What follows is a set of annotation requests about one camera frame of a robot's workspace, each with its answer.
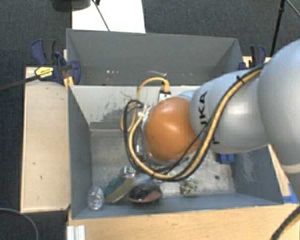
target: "blue object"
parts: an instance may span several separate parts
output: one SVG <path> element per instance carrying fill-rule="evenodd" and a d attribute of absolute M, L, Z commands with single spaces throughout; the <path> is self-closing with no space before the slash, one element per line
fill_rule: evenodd
<path fill-rule="evenodd" d="M 239 63 L 239 67 L 238 67 L 238 70 L 246 70 L 247 69 L 247 65 L 245 62 L 240 62 Z"/>
<path fill-rule="evenodd" d="M 219 154 L 218 161 L 222 165 L 230 165 L 235 162 L 234 154 Z"/>
<path fill-rule="evenodd" d="M 261 45 L 251 45 L 251 57 L 249 68 L 253 68 L 257 65 L 260 65 L 266 60 L 266 50 Z"/>
<path fill-rule="evenodd" d="M 294 190 L 292 189 L 290 183 L 289 183 L 289 189 L 290 189 L 291 195 L 283 196 L 283 197 L 282 197 L 283 202 L 284 202 L 285 204 L 299 204 L 298 199 L 297 199 L 297 197 L 296 197 L 296 194 L 295 194 Z"/>
<path fill-rule="evenodd" d="M 41 80 L 63 85 L 65 77 L 62 75 L 62 71 L 71 71 L 68 75 L 72 76 L 74 84 L 78 85 L 81 79 L 81 68 L 78 60 L 72 60 L 70 65 L 67 65 L 66 59 L 59 51 L 54 53 L 54 45 L 55 41 L 48 40 L 45 43 L 43 39 L 38 39 L 30 46 L 31 54 L 40 66 L 49 65 L 53 67 L 53 75 Z"/>

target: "gray bin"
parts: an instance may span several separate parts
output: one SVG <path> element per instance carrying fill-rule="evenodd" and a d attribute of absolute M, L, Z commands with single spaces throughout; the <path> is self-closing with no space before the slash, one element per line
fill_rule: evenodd
<path fill-rule="evenodd" d="M 283 198 L 267 148 L 236 154 L 232 165 L 216 155 L 195 173 L 195 197 L 163 196 L 153 205 L 135 205 L 127 198 L 91 211 L 87 194 L 93 184 L 104 188 L 129 165 L 119 122 L 128 100 L 136 96 L 139 76 L 150 70 L 167 73 L 172 95 L 192 90 L 216 76 L 232 72 L 242 60 L 233 38 L 170 34 L 131 34 L 67 30 L 67 58 L 79 60 L 80 85 L 68 91 L 71 215 L 73 219 L 194 212 L 211 209 L 282 204 Z M 141 100 L 155 104 L 159 87 L 142 90 Z"/>

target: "green object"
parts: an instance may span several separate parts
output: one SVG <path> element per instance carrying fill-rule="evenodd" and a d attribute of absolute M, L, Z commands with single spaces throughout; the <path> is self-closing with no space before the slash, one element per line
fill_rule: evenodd
<path fill-rule="evenodd" d="M 108 203 L 116 203 L 132 188 L 136 178 L 119 176 L 111 180 L 104 189 L 104 199 Z"/>

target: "clear plastic bottle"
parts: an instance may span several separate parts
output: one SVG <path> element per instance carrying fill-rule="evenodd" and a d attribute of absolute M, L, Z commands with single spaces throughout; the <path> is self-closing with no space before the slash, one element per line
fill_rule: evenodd
<path fill-rule="evenodd" d="M 89 193 L 87 195 L 88 206 L 93 211 L 98 211 L 104 204 L 104 192 L 103 190 L 94 185 L 90 188 Z"/>

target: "dark gray carpet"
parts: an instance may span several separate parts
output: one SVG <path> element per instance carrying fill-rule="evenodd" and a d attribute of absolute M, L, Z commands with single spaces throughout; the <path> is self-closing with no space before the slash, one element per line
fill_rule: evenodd
<path fill-rule="evenodd" d="M 300 12 L 300 0 L 291 0 Z M 243 55 L 262 45 L 269 55 L 280 0 L 142 0 L 149 33 L 238 38 Z M 300 38 L 300 19 L 286 4 L 277 48 Z M 39 38 L 66 48 L 70 3 L 63 0 L 0 0 L 0 85 L 24 77 L 35 64 L 29 46 Z M 0 92 L 0 207 L 19 208 L 23 132 L 23 88 Z M 32 214 L 40 239 L 65 238 L 64 212 Z M 0 239 L 33 239 L 30 225 L 0 213 Z"/>

